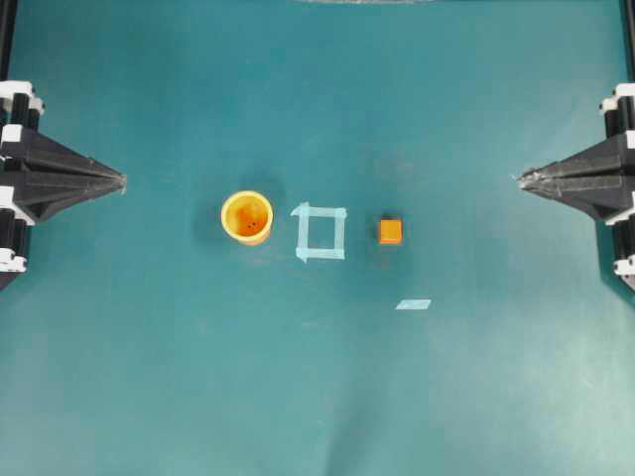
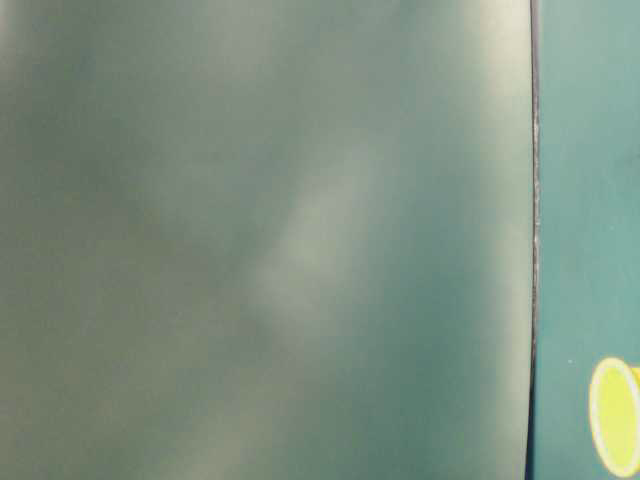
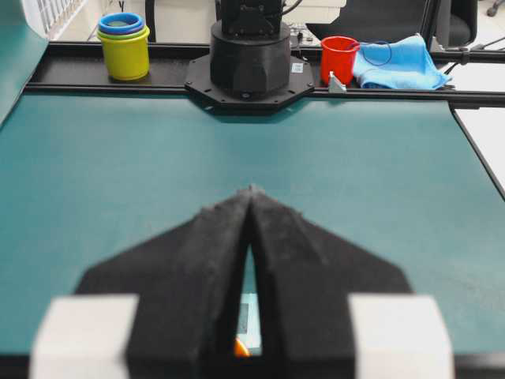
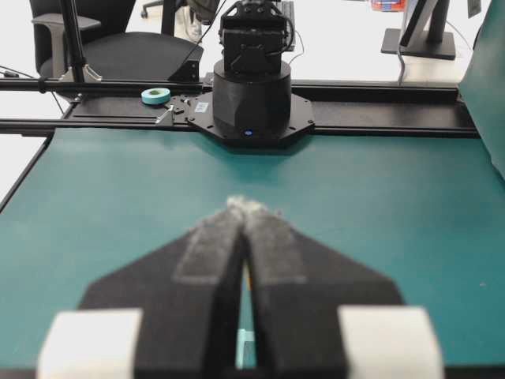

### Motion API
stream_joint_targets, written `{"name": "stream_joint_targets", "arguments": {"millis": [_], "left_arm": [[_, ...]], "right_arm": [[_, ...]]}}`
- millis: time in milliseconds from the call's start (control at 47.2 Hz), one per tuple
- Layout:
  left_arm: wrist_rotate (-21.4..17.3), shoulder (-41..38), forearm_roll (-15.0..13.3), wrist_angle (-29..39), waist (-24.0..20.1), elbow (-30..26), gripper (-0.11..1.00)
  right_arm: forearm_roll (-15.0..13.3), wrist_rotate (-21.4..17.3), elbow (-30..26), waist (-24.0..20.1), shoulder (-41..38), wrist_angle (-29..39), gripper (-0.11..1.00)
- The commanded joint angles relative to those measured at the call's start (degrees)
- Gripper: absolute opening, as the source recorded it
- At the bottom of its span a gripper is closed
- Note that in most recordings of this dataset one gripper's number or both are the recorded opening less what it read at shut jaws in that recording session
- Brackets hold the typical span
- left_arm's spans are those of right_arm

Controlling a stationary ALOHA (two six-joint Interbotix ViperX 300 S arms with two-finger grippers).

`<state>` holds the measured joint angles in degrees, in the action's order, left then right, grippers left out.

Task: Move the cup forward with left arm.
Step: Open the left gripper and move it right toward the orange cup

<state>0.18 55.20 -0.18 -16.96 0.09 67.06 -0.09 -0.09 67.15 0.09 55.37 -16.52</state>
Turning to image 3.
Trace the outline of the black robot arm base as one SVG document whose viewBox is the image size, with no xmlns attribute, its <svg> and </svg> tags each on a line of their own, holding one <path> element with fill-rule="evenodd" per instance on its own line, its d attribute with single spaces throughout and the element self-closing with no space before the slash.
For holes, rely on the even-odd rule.
<svg viewBox="0 0 505 379">
<path fill-rule="evenodd" d="M 185 88 L 232 111 L 276 111 L 315 88 L 311 66 L 291 53 L 283 1 L 219 1 L 210 50 L 189 63 Z"/>
</svg>

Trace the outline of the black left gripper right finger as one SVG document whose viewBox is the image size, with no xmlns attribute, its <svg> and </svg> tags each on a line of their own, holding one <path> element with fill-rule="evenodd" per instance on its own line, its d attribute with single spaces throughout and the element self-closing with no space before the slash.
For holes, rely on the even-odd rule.
<svg viewBox="0 0 505 379">
<path fill-rule="evenodd" d="M 389 261 L 252 191 L 264 350 L 289 378 L 451 378 L 440 309 Z"/>
</svg>

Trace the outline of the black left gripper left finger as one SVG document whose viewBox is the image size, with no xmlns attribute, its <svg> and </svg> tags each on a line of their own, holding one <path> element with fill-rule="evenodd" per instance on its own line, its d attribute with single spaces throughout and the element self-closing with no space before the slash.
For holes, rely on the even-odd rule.
<svg viewBox="0 0 505 379">
<path fill-rule="evenodd" d="M 53 298 L 31 351 L 34 378 L 194 378 L 234 349 L 252 194 L 88 268 Z"/>
</svg>

